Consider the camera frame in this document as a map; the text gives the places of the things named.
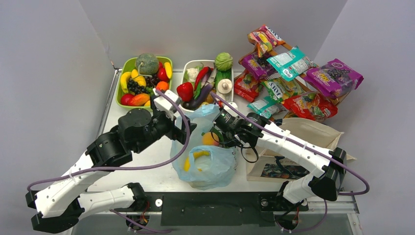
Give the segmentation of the orange peach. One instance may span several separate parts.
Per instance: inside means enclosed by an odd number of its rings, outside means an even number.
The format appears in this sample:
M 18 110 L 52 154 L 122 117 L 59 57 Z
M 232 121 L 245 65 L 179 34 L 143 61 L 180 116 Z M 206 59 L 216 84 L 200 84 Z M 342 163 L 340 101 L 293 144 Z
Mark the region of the orange peach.
M 202 144 L 203 145 L 213 145 L 219 146 L 219 137 L 214 132 L 206 132 L 202 136 Z

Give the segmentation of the light blue plastic bag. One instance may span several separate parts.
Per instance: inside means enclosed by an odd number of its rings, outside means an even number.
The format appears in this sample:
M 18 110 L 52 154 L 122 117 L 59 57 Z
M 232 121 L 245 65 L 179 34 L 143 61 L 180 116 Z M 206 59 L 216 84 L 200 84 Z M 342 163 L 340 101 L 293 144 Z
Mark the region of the light blue plastic bag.
M 191 123 L 196 128 L 191 131 L 189 143 L 185 151 L 175 160 L 172 165 L 180 180 L 187 182 L 192 188 L 207 190 L 221 188 L 229 185 L 236 173 L 237 150 L 223 145 L 203 145 L 202 136 L 206 132 L 214 132 L 218 137 L 220 133 L 214 127 L 213 121 L 219 114 L 219 107 L 214 104 L 202 105 L 194 112 L 185 112 Z M 210 156 L 193 158 L 193 153 L 208 151 Z M 184 171 L 184 162 L 189 157 L 190 169 Z

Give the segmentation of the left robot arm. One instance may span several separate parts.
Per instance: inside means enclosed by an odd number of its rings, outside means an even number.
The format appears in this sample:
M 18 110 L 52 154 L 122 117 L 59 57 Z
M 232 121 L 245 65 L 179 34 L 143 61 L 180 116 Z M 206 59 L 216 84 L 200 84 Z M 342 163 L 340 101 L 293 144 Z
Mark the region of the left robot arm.
M 130 110 L 118 119 L 117 126 L 87 147 L 61 180 L 54 180 L 43 190 L 28 191 L 27 205 L 37 211 L 31 218 L 32 228 L 58 234 L 92 214 L 113 209 L 143 209 L 147 197 L 139 183 L 99 193 L 88 193 L 87 188 L 119 170 L 132 160 L 134 153 L 145 150 L 161 137 L 185 144 L 195 128 L 196 124 L 187 117 L 177 127 L 176 118 L 164 111 Z

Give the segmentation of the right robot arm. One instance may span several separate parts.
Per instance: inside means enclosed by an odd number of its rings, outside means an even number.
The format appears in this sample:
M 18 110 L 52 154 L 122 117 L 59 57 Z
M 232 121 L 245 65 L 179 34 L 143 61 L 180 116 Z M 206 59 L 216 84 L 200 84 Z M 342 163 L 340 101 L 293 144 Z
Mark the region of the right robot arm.
M 308 143 L 256 113 L 235 117 L 221 110 L 213 123 L 222 132 L 227 146 L 247 144 L 250 148 L 263 147 L 308 171 L 306 176 L 282 186 L 282 193 L 277 196 L 277 205 L 281 209 L 289 210 L 313 196 L 327 201 L 337 200 L 346 170 L 332 160 L 346 164 L 346 152 L 341 148 L 330 150 Z

